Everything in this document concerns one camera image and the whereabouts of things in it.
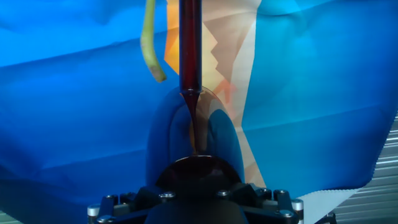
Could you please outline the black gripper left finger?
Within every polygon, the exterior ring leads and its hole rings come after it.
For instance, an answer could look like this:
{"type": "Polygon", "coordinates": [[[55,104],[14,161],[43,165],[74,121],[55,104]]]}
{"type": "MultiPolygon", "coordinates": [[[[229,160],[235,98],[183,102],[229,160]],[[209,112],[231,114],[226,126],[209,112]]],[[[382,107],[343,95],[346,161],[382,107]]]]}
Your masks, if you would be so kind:
{"type": "Polygon", "coordinates": [[[157,205],[176,199],[176,193],[154,185],[137,193],[106,195],[101,203],[88,206],[88,224],[144,224],[157,205]]]}

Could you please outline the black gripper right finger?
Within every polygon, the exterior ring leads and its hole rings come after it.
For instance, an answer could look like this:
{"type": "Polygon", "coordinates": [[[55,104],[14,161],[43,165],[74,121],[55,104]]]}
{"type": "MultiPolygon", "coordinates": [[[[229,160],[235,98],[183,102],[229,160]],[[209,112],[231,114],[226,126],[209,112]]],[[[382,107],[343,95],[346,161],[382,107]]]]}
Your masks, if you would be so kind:
{"type": "Polygon", "coordinates": [[[254,184],[237,183],[217,191],[216,198],[231,202],[236,212],[227,216],[246,224],[303,224],[303,201],[290,198],[287,190],[270,190],[254,184]]]}

